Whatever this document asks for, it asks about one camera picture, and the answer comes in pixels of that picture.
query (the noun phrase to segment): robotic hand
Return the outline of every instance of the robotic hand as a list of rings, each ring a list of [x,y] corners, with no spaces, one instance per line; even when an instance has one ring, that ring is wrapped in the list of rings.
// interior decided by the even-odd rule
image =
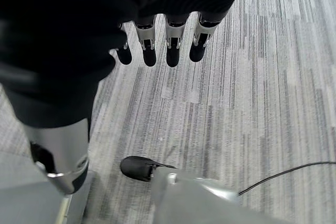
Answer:
[[[33,161],[63,193],[88,170],[98,83],[117,49],[132,60],[123,23],[133,21],[148,66],[155,65],[155,15],[165,14],[167,64],[178,64],[183,30],[198,11],[190,59],[205,47],[234,0],[1,0],[0,82],[27,134]]]

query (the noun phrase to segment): gray carpet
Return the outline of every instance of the gray carpet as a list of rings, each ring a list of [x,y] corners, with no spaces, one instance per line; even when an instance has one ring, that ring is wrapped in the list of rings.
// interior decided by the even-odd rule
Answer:
[[[189,19],[176,68],[156,19],[155,67],[134,59],[101,83],[90,168],[98,173],[84,223],[151,223],[150,186],[121,175],[142,155],[236,190],[301,164],[336,160],[336,0],[236,0],[205,58],[188,58]],[[0,150],[28,155],[3,92]],[[308,167],[256,187],[243,206],[294,223],[336,223],[336,167]]]

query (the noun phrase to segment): robotic finger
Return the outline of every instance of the robotic finger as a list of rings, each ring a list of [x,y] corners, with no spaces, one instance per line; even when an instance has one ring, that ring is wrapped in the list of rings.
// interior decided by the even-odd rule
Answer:
[[[180,46],[183,37],[185,23],[189,14],[165,15],[166,19],[166,41],[167,41],[167,64],[176,67],[180,59]]]
[[[205,48],[213,36],[217,26],[221,23],[227,12],[207,13],[198,12],[194,30],[193,43],[190,48],[190,59],[193,62],[202,60]]]
[[[125,25],[120,25],[120,29],[126,33]],[[132,53],[128,46],[128,41],[122,47],[116,48],[118,59],[124,65],[128,65],[132,61]]]
[[[139,18],[134,21],[136,33],[142,47],[143,60],[149,67],[156,63],[155,53],[155,18],[156,15]]]

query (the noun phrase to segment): black cable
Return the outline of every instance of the black cable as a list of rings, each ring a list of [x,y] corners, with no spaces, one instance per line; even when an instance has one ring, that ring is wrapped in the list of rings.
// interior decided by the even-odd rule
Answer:
[[[268,178],[264,178],[263,180],[259,181],[258,183],[255,183],[249,187],[247,187],[245,190],[242,190],[238,193],[238,195],[242,195],[248,191],[250,191],[251,189],[255,188],[256,186],[259,186],[260,184],[270,180],[270,179],[273,179],[273,178],[276,178],[280,175],[283,175],[283,174],[286,174],[286,173],[290,173],[290,172],[293,172],[294,170],[298,170],[298,169],[301,169],[301,168],[304,168],[304,167],[307,167],[307,166],[311,166],[311,165],[324,165],[324,164],[331,164],[331,165],[336,165],[336,162],[332,162],[332,161],[324,161],[324,162],[315,162],[315,163],[309,163],[309,164],[305,164],[305,165],[301,165],[301,166],[298,166],[298,167],[295,167],[295,168],[292,168],[292,169],[289,169],[289,170],[286,170],[284,172],[281,172],[281,173],[278,173],[278,174],[275,174],[273,176],[270,176]]]

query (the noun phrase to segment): metal base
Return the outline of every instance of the metal base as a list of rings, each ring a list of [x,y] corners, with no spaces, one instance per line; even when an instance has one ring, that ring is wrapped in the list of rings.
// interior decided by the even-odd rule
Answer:
[[[93,172],[66,199],[28,157],[0,152],[1,224],[80,224]]]

